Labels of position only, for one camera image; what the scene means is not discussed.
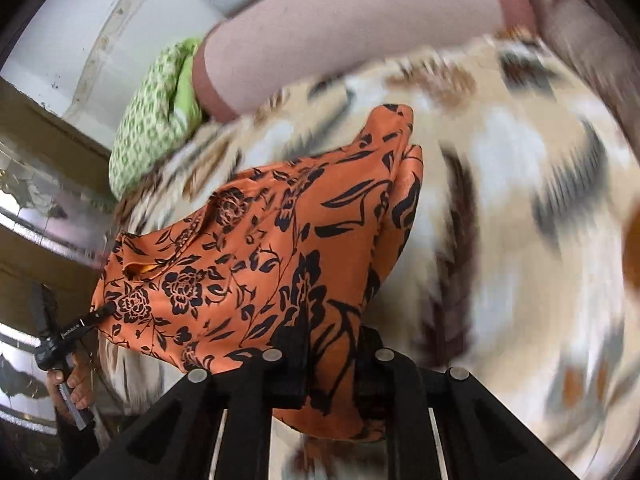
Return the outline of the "person's left hand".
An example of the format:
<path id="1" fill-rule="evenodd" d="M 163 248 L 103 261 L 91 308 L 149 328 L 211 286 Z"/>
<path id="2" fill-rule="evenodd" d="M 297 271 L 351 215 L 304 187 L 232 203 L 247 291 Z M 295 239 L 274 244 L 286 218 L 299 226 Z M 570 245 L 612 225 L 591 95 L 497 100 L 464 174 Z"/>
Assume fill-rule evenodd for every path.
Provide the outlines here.
<path id="1" fill-rule="evenodd" d="M 63 382 L 70 388 L 70 400 L 72 400 L 76 408 L 81 411 L 90 408 L 93 401 L 93 390 L 91 385 L 91 364 L 88 356 L 84 352 L 75 352 L 71 356 L 73 366 L 70 376 L 64 378 L 64 374 L 59 370 L 48 370 L 46 386 L 53 402 L 55 411 L 61 415 L 66 422 L 72 424 L 73 416 L 60 395 L 58 386 Z"/>

